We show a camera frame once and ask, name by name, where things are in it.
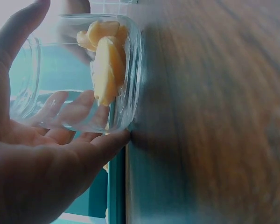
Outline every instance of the yellow fruit chunk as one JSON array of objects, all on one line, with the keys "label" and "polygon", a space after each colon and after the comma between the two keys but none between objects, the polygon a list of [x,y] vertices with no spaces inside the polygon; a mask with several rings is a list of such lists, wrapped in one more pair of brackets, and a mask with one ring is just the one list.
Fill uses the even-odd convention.
[{"label": "yellow fruit chunk", "polygon": [[115,36],[118,32],[119,26],[120,24],[117,21],[95,21],[90,24],[86,35],[90,42],[95,45],[105,36]]},{"label": "yellow fruit chunk", "polygon": [[124,45],[127,39],[127,28],[126,26],[120,26],[115,37],[119,40],[121,45]]},{"label": "yellow fruit chunk", "polygon": [[120,43],[120,41],[114,37],[114,36],[109,36],[108,37],[110,41],[112,41],[112,43],[115,45],[119,55],[120,55],[120,58],[122,60],[122,63],[124,66],[126,66],[126,53],[125,53],[125,50],[122,46],[122,44]]},{"label": "yellow fruit chunk", "polygon": [[82,48],[86,48],[92,52],[95,52],[97,50],[97,48],[90,43],[88,37],[86,36],[85,30],[82,30],[79,33],[77,33],[77,42],[78,45]]},{"label": "yellow fruit chunk", "polygon": [[126,67],[119,51],[113,43],[118,41],[103,37],[98,42],[97,53],[93,63],[92,82],[94,96],[99,105],[108,106],[118,95],[118,88],[125,80]]}]

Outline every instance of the clear glass container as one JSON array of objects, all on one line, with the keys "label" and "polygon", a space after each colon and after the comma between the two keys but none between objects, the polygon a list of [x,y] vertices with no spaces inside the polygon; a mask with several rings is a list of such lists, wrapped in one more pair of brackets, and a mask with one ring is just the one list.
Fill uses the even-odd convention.
[{"label": "clear glass container", "polygon": [[[76,36],[94,21],[118,21],[128,28],[124,45],[126,73],[118,96],[98,106],[91,79],[95,53],[77,44]],[[61,15],[51,37],[31,35],[10,70],[10,116],[20,123],[44,128],[112,133],[133,120],[141,76],[141,34],[124,16]]]}]

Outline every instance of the finger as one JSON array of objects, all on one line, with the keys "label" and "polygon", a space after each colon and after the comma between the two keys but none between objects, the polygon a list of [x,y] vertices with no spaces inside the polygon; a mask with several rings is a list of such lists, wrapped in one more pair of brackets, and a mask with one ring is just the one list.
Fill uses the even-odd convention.
[{"label": "finger", "polygon": [[91,142],[96,137],[101,136],[102,133],[92,133],[92,132],[84,132],[78,138],[73,140],[73,142]]},{"label": "finger", "polygon": [[[93,101],[94,92],[92,90],[84,91],[77,99],[60,111],[54,123],[57,125],[68,124],[72,126],[81,122],[89,114]],[[65,128],[54,128],[49,130],[45,136],[52,138],[59,145],[65,145],[73,140],[75,134],[76,132]]]},{"label": "finger", "polygon": [[58,127],[49,130],[45,136],[54,140],[58,145],[70,143],[75,137],[76,132],[69,129]]},{"label": "finger", "polygon": [[34,116],[28,119],[26,125],[38,127],[41,122],[52,120],[60,111],[63,103],[68,97],[68,92],[58,91],[53,93],[44,103],[42,109]]},{"label": "finger", "polygon": [[49,6],[50,0],[37,0],[12,15],[0,30],[0,50],[10,56],[3,62],[8,68],[25,40],[43,21]]},{"label": "finger", "polygon": [[56,118],[60,124],[74,125],[85,119],[94,102],[93,90],[86,90],[73,102],[64,107]]},{"label": "finger", "polygon": [[108,106],[100,105],[92,117],[90,125],[98,128],[105,128],[108,122],[109,112],[110,108]]},{"label": "finger", "polygon": [[[109,111],[110,111],[109,107],[100,105],[98,107],[98,110],[94,114],[94,116],[91,118],[91,121],[89,122],[88,126],[105,128],[105,126],[108,122]],[[91,142],[96,137],[101,136],[101,135],[102,135],[101,133],[84,132],[78,138],[76,138],[74,141]]]}]

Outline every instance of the hand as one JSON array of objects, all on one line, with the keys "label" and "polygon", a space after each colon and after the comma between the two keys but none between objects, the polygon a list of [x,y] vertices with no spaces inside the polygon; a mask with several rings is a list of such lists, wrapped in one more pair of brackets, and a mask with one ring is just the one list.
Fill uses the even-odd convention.
[{"label": "hand", "polygon": [[[90,14],[90,4],[88,0],[63,0],[61,14]],[[77,33],[88,27],[80,25],[69,26],[67,20],[60,20],[57,27],[57,37],[59,43],[77,43]],[[87,51],[76,44],[62,44],[69,52],[75,55],[89,66],[90,61],[94,60],[94,53]]]},{"label": "hand", "polygon": [[129,141],[127,131],[99,136],[45,130],[9,118],[8,71],[50,5],[38,0],[13,15],[0,31],[0,223],[50,223],[83,193]]}]

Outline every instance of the wooden surface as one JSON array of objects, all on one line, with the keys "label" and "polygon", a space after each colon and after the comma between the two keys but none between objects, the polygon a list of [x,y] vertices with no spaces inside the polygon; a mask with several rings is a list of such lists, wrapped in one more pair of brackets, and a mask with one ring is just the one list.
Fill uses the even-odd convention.
[{"label": "wooden surface", "polygon": [[129,224],[280,224],[280,0],[139,0]]}]

